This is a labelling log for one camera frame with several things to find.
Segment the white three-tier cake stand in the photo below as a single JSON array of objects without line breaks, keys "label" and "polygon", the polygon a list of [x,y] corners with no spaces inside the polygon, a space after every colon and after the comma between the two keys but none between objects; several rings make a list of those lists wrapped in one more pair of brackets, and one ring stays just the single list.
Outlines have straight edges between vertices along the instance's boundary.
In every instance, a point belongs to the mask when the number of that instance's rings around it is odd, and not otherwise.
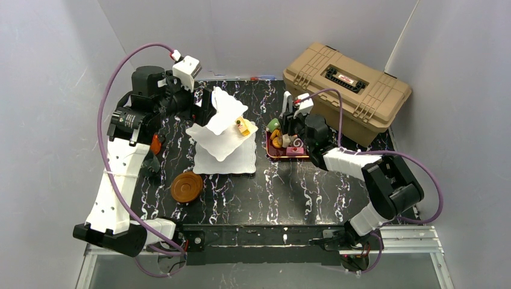
[{"label": "white three-tier cake stand", "polygon": [[209,123],[206,126],[194,124],[186,129],[186,134],[195,142],[192,172],[197,175],[255,173],[258,127],[250,121],[251,133],[244,137],[235,124],[248,107],[220,87],[213,88],[212,102],[216,114]]}]

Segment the yellow layered cake piece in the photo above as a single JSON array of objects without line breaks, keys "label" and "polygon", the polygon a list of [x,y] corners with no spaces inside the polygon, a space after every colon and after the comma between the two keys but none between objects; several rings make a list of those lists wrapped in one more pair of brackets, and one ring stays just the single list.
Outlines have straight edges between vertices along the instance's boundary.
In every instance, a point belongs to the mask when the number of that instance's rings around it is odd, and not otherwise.
[{"label": "yellow layered cake piece", "polygon": [[250,133],[251,133],[251,130],[250,130],[251,122],[250,121],[248,121],[248,120],[244,119],[242,116],[240,116],[235,120],[235,124],[242,136],[246,137],[246,136],[250,135]]}]

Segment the metal serving tongs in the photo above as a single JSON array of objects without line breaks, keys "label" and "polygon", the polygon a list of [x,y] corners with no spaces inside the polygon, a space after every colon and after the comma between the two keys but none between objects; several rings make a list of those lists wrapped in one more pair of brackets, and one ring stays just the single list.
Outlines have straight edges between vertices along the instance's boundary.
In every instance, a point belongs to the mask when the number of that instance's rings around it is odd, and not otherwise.
[{"label": "metal serving tongs", "polygon": [[289,91],[285,91],[283,95],[283,107],[280,115],[280,124],[283,135],[288,134],[289,131],[289,120],[288,116],[292,113],[292,95]]}]

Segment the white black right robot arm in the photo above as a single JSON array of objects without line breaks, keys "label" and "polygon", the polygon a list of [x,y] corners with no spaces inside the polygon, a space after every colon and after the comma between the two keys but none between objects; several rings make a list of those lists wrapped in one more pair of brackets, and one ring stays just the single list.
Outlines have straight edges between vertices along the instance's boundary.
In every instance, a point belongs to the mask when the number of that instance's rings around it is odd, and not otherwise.
[{"label": "white black right robot arm", "polygon": [[330,127],[318,114],[286,113],[282,129],[303,141],[310,161],[326,171],[341,172],[365,183],[369,203],[343,225],[353,242],[396,218],[424,198],[424,191],[404,161],[390,154],[355,153],[337,147]]}]

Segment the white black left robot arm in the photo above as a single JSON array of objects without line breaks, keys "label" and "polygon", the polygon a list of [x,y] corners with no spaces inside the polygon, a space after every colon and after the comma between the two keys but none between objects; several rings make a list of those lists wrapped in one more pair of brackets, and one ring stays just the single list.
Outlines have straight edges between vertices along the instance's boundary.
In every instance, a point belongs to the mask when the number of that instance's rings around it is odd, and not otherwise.
[{"label": "white black left robot arm", "polygon": [[172,219],[142,221],[130,205],[138,178],[160,170],[155,146],[163,138],[163,119],[177,116],[204,126],[216,114],[210,90],[202,104],[195,102],[199,71],[141,66],[132,73],[132,89],[111,114],[108,143],[101,150],[106,166],[94,206],[86,221],[74,227],[74,238],[130,257],[160,241],[174,242]]}]

